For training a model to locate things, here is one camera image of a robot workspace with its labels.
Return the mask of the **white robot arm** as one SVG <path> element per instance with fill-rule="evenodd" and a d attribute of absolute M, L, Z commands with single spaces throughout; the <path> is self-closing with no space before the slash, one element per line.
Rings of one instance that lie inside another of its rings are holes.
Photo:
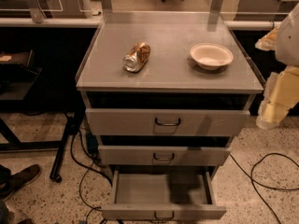
<path fill-rule="evenodd" d="M 268 130 L 277 127 L 299 103 L 299 5 L 255 47 L 273 50 L 276 59 L 286 65 L 279 74 L 272 72 L 265 83 L 256 125 Z"/>

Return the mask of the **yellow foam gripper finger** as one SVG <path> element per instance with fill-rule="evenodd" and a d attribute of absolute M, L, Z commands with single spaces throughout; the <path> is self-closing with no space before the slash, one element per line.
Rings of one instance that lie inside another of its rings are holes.
<path fill-rule="evenodd" d="M 270 51 L 276 48 L 278 36 L 278 26 L 271 30 L 269 33 L 260 38 L 256 44 L 255 48 L 263 51 Z"/>
<path fill-rule="evenodd" d="M 277 127 L 299 103 L 299 68 L 287 66 L 282 72 L 272 72 L 266 81 L 256 125 L 264 130 Z"/>

